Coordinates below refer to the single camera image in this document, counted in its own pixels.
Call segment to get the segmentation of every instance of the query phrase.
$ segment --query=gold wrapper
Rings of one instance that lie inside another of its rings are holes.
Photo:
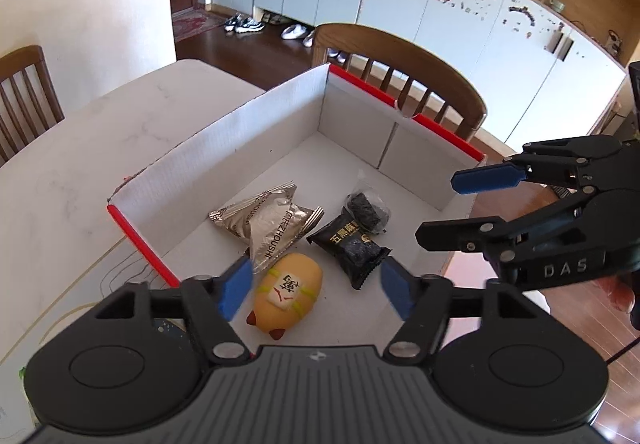
[[[249,245],[255,274],[275,264],[324,215],[322,208],[311,210],[295,205],[295,191],[296,185],[287,182],[209,214],[217,226]]]

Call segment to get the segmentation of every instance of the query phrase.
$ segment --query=doormat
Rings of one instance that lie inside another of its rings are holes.
[[[225,23],[225,18],[203,9],[192,9],[172,19],[174,23],[174,39],[178,43],[183,39],[196,36]]]

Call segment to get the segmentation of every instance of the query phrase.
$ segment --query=chair backrest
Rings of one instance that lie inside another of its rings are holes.
[[[0,58],[0,164],[64,117],[40,46]]]
[[[398,96],[398,108],[403,109],[414,81],[427,89],[413,115],[420,114],[431,93],[444,101],[434,120],[442,122],[449,108],[462,116],[455,133],[465,140],[474,133],[486,117],[486,106],[475,88],[455,68],[427,50],[398,36],[371,27],[343,23],[320,25],[314,35],[312,66],[326,63],[327,49],[334,48],[347,53],[343,67],[348,69],[354,54],[367,58],[361,79],[367,80],[373,62],[386,65],[388,70],[380,89],[387,91],[394,70],[408,77]]]

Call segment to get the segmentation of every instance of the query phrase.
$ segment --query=orange plush toy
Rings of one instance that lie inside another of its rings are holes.
[[[311,258],[292,252],[271,267],[255,291],[249,325],[279,340],[313,308],[322,287],[322,269]]]

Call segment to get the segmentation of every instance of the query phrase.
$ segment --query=red trim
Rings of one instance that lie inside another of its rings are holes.
[[[331,72],[331,74],[335,74],[336,76],[358,87],[360,90],[364,90],[366,93],[371,94],[373,97],[377,98],[383,103],[388,104],[393,108],[396,107],[396,100],[393,97],[391,97],[389,94],[387,94],[386,92],[383,92],[379,88],[369,85],[368,83],[357,78],[353,74],[340,68],[338,65],[333,65],[333,64],[329,65],[329,72]],[[424,126],[428,130],[431,130],[434,134],[439,135],[447,142],[453,144],[456,148],[465,152],[472,159],[477,160],[478,162],[484,159],[484,153],[482,153],[477,148],[474,148],[473,146],[471,146],[468,142],[466,142],[461,137],[458,137],[453,132],[450,132],[449,130],[445,129],[444,127],[439,125],[437,122],[435,122],[433,119],[429,119],[429,117],[427,116],[420,115],[420,116],[415,116],[414,121],[420,124],[421,126]]]
[[[160,276],[171,287],[178,287],[180,280],[178,280],[174,273],[164,264],[162,260],[153,252],[153,249],[147,245],[138,232],[133,228],[129,221],[124,217],[120,210],[114,204],[107,205],[107,211],[115,220],[116,224],[120,226],[120,229],[124,232],[129,240],[132,241],[136,249],[142,253],[142,256],[151,264],[151,266],[158,272]]]

